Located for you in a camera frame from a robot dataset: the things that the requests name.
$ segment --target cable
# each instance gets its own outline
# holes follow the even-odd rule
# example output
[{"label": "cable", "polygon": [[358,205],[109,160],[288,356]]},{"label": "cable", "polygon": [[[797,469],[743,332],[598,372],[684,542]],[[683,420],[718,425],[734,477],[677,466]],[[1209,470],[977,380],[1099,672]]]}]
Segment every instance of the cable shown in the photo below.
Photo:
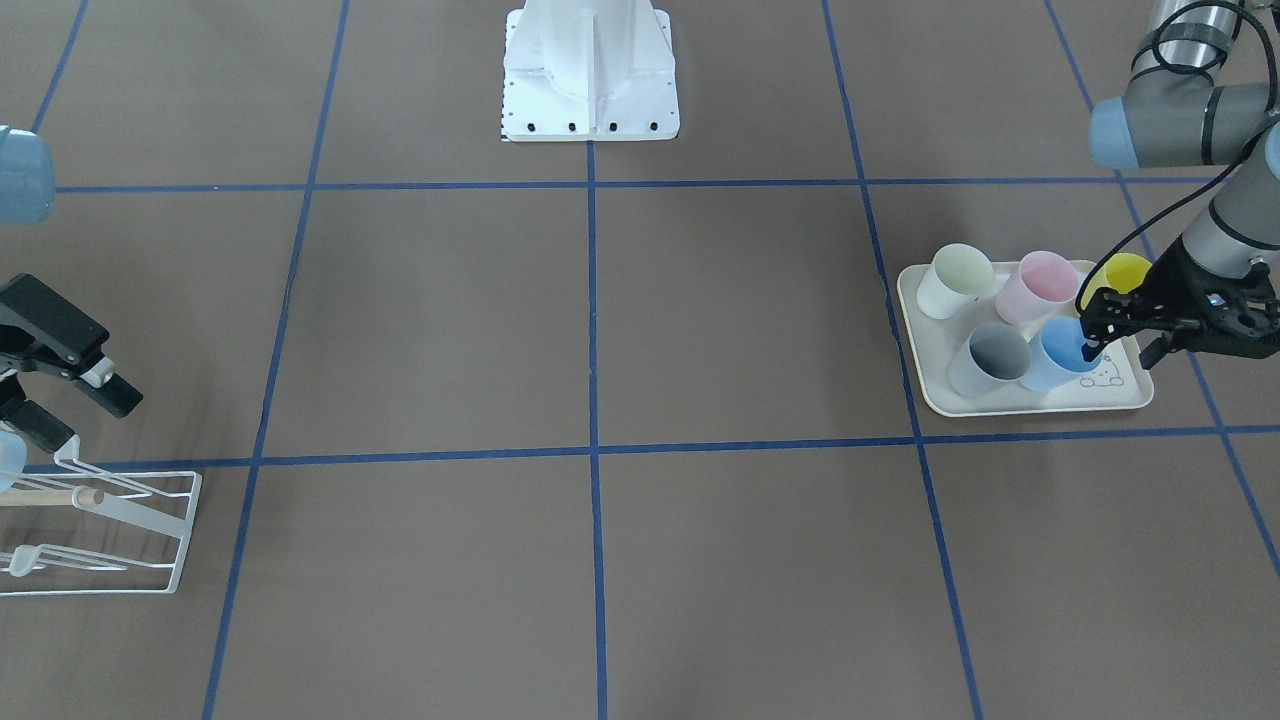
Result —
[{"label": "cable", "polygon": [[[1178,18],[1183,17],[1184,14],[1187,14],[1187,13],[1189,13],[1192,10],[1198,10],[1201,8],[1225,8],[1228,10],[1231,10],[1233,13],[1235,13],[1235,15],[1240,20],[1244,20],[1244,22],[1249,23],[1249,26],[1257,32],[1258,40],[1262,41],[1262,51],[1263,51],[1263,54],[1267,58],[1267,105],[1265,108],[1265,113],[1267,115],[1275,114],[1276,95],[1277,95],[1277,90],[1280,90],[1280,81],[1276,79],[1276,56],[1275,56],[1275,49],[1271,45],[1271,37],[1267,35],[1267,27],[1265,24],[1262,24],[1261,20],[1258,20],[1257,18],[1254,18],[1248,10],[1245,10],[1240,5],[1236,5],[1234,3],[1228,3],[1225,0],[1199,0],[1197,3],[1192,3],[1190,5],[1187,5],[1187,6],[1176,10],[1175,13],[1172,13],[1171,15],[1169,15],[1169,18],[1166,18],[1165,22],[1162,22],[1158,28],[1156,28],[1156,32],[1155,32],[1155,35],[1152,37],[1151,50],[1152,50],[1152,55],[1156,58],[1156,61],[1160,63],[1161,68],[1164,68],[1164,69],[1166,69],[1166,70],[1169,70],[1171,73],[1180,74],[1180,76],[1203,74],[1204,73],[1206,68],[1192,67],[1192,65],[1174,65],[1172,63],[1170,63],[1160,53],[1160,45],[1161,45],[1161,40],[1160,38],[1164,37],[1165,32],[1174,24],[1174,20],[1176,20]],[[1280,32],[1280,6],[1272,6],[1272,9],[1271,9],[1271,18],[1276,23],[1277,32]],[[1225,63],[1225,61],[1226,61],[1225,56],[1220,56],[1220,58],[1215,59],[1213,63],[1210,63],[1207,65],[1207,68],[1212,68],[1212,67],[1215,67],[1217,64],[1221,64],[1221,63]],[[1103,255],[1102,259],[1098,260],[1098,264],[1094,265],[1093,269],[1091,269],[1089,273],[1084,277],[1084,282],[1080,283],[1080,291],[1075,293],[1075,311],[1078,314],[1080,314],[1080,315],[1084,314],[1084,306],[1083,306],[1083,302],[1084,302],[1084,290],[1089,286],[1091,282],[1093,282],[1093,278],[1097,277],[1098,272],[1102,270],[1102,265],[1107,264],[1107,260],[1115,258],[1115,255],[1117,252],[1120,252],[1121,250],[1124,250],[1124,247],[1126,245],[1129,245],[1130,242],[1133,242],[1133,240],[1135,237],[1138,237],[1142,233],[1144,233],[1148,229],[1151,229],[1151,227],[1155,225],[1156,223],[1158,223],[1160,220],[1164,220],[1170,214],[1172,214],[1178,209],[1183,208],[1188,202],[1192,202],[1197,197],[1199,197],[1199,196],[1204,195],[1206,192],[1208,192],[1210,190],[1213,190],[1215,187],[1217,187],[1219,183],[1221,183],[1222,181],[1225,181],[1228,178],[1228,176],[1230,176],[1231,173],[1234,173],[1236,168],[1239,168],[1245,160],[1249,159],[1249,156],[1253,154],[1253,149],[1258,145],[1258,141],[1262,140],[1262,136],[1266,135],[1267,131],[1270,131],[1270,129],[1271,129],[1271,124],[1267,123],[1266,127],[1263,127],[1261,131],[1258,131],[1258,133],[1256,136],[1253,136],[1252,140],[1249,140],[1248,142],[1244,143],[1244,147],[1240,149],[1240,155],[1230,165],[1228,165],[1221,173],[1219,173],[1213,179],[1208,181],[1207,183],[1204,183],[1203,186],[1201,186],[1198,190],[1196,190],[1190,195],[1183,197],[1181,200],[1174,202],[1169,208],[1165,208],[1164,210],[1161,210],[1160,213],[1157,213],[1155,217],[1152,217],[1146,223],[1138,225],[1133,232],[1130,232],[1129,234],[1126,234],[1124,237],[1124,240],[1121,240],[1120,242],[1117,242],[1115,245],[1115,247],[1112,247],[1111,250],[1108,250],[1106,252],[1106,255]]]}]

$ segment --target white tray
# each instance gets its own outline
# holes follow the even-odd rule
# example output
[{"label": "white tray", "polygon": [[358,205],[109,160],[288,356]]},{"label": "white tray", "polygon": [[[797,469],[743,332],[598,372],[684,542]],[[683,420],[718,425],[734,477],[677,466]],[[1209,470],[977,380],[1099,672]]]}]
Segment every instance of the white tray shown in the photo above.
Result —
[{"label": "white tray", "polygon": [[[1084,274],[1093,263],[1076,260],[1071,263]],[[1032,392],[1019,383],[1010,383],[983,397],[964,397],[951,389],[947,380],[947,364],[969,333],[982,323],[1000,323],[996,314],[995,297],[1005,281],[1018,266],[1018,263],[992,263],[996,277],[991,288],[973,306],[957,313],[948,320],[934,320],[920,311],[915,302],[915,291],[924,279],[928,265],[911,265],[897,275],[897,297],[902,304],[906,319],[906,336],[915,356],[915,372],[920,378],[920,392],[929,407],[947,418],[972,418],[984,415],[1027,415],[1033,413],[1084,413],[1092,410],[1134,410],[1144,407],[1156,396],[1156,386],[1151,373],[1138,363],[1138,342],[1126,337],[1111,343],[1102,354],[1102,364],[1093,373],[1074,383],[1051,389]],[[1074,307],[1068,304],[1060,315],[1075,316]],[[1041,320],[1024,328],[1023,337],[1030,338],[1047,322]]]}]

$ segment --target cartoon drawing on tray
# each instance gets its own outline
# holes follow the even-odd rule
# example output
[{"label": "cartoon drawing on tray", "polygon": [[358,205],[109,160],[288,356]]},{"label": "cartoon drawing on tray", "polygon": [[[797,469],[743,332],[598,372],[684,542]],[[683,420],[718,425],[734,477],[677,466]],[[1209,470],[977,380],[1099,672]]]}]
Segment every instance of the cartoon drawing on tray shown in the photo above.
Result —
[{"label": "cartoon drawing on tray", "polygon": [[1098,365],[1097,370],[1080,378],[1080,387],[1119,387],[1123,384],[1124,378],[1120,377],[1120,368],[1108,352],[1102,354],[1102,364]]}]

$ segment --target light blue cup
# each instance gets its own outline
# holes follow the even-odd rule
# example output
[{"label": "light blue cup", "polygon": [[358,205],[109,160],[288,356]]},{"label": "light blue cup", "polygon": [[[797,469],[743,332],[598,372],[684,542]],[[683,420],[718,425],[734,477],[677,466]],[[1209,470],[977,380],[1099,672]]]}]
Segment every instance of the light blue cup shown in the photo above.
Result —
[{"label": "light blue cup", "polygon": [[0,225],[42,223],[54,211],[54,159],[40,136],[0,126]]},{"label": "light blue cup", "polygon": [[27,443],[8,430],[0,430],[0,491],[13,487],[9,473],[20,473],[26,466]]},{"label": "light blue cup", "polygon": [[1032,351],[1032,366],[1018,382],[1036,392],[1048,392],[1079,379],[1102,363],[1101,355],[1092,363],[1084,360],[1084,354],[1080,351],[1084,346],[1084,332],[1080,331],[1080,320],[1075,318],[1053,318],[1044,323],[1028,345]]}]

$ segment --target pink cup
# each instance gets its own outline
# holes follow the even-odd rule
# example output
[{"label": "pink cup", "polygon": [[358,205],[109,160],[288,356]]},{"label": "pink cup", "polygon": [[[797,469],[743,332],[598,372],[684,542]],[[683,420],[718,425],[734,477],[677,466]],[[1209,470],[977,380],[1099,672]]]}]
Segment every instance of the pink cup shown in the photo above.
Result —
[{"label": "pink cup", "polygon": [[1027,254],[996,295],[996,313],[1011,325],[1027,325],[1070,302],[1080,290],[1080,274],[1056,252]]}]

